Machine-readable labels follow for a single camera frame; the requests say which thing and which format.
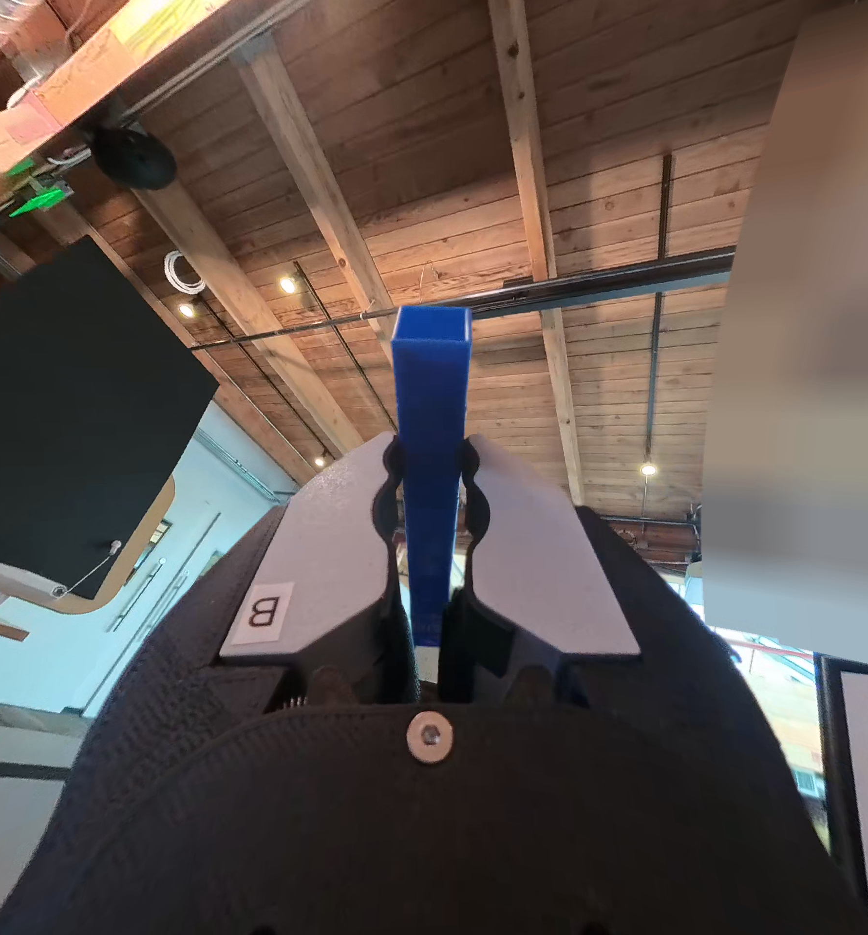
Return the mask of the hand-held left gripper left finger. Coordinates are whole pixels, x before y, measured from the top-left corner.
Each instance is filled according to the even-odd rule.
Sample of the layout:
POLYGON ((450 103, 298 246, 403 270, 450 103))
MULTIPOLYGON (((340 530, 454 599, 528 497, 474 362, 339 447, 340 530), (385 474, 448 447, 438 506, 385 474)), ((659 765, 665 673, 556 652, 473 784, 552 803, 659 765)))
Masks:
POLYGON ((389 431, 289 501, 219 650, 285 669, 303 704, 416 700, 416 660, 394 537, 402 477, 389 431))

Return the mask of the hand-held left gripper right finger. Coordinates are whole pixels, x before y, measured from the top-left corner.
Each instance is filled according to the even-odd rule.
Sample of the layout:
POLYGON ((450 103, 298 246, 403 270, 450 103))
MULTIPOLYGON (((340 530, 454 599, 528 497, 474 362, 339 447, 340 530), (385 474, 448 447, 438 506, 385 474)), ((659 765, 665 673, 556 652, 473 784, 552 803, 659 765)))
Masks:
POLYGON ((577 509, 483 435, 462 454, 464 580, 442 617, 443 702, 584 702, 578 667, 633 661, 627 623, 577 509))

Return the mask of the blue square plastic tube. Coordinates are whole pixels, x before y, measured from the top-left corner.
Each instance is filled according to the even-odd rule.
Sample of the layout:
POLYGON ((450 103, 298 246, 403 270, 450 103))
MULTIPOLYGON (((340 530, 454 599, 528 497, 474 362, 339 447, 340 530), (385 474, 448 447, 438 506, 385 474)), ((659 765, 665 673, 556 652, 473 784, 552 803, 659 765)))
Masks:
POLYGON ((391 341, 415 646, 440 645, 451 593, 472 311, 400 308, 391 341))

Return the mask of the white bar with thin antenna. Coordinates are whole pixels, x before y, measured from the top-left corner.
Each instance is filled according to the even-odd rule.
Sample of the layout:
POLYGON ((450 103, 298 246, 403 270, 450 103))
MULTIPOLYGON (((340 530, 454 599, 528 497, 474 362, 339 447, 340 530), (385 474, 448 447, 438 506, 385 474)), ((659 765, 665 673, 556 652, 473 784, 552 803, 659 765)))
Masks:
POLYGON ((32 603, 50 604, 73 594, 79 585, 91 578, 96 571, 113 561, 122 550, 121 541, 113 541, 106 556, 73 584, 52 580, 27 569, 9 566, 0 562, 0 593, 10 598, 20 598, 32 603))

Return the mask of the large black tilted board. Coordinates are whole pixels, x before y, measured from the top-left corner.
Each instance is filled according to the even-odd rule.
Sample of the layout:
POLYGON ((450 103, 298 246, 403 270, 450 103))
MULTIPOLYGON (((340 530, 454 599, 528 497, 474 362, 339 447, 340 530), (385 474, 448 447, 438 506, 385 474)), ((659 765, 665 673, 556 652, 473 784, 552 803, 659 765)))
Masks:
POLYGON ((119 593, 219 386, 91 237, 0 290, 0 562, 71 585, 123 544, 33 604, 89 614, 119 593))

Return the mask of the framed black white marker poster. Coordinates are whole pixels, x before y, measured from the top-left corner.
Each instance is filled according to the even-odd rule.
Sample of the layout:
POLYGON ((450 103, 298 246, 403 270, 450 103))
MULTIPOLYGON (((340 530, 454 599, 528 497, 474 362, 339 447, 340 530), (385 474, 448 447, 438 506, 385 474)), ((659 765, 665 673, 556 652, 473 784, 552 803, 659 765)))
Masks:
POLYGON ((830 853, 868 911, 868 665, 814 655, 830 853))

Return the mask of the black ceiling dome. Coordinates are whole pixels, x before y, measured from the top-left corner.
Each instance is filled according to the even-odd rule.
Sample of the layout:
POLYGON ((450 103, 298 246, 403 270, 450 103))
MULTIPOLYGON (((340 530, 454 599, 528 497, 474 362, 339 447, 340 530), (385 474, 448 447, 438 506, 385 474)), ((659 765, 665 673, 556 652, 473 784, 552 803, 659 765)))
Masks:
POLYGON ((100 127, 89 146, 97 167, 124 187, 157 191, 176 179, 173 152, 151 134, 129 127, 100 127))

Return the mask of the green exit sign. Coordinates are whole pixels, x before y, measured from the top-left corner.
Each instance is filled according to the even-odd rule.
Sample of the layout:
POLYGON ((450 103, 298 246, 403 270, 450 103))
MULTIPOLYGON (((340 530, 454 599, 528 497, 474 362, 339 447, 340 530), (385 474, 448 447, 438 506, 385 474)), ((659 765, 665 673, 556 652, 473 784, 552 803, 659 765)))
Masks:
POLYGON ((72 188, 65 180, 70 160, 47 157, 37 164, 28 157, 8 170, 7 177, 18 182, 11 196, 7 216, 14 218, 35 211, 46 211, 70 198, 72 188))

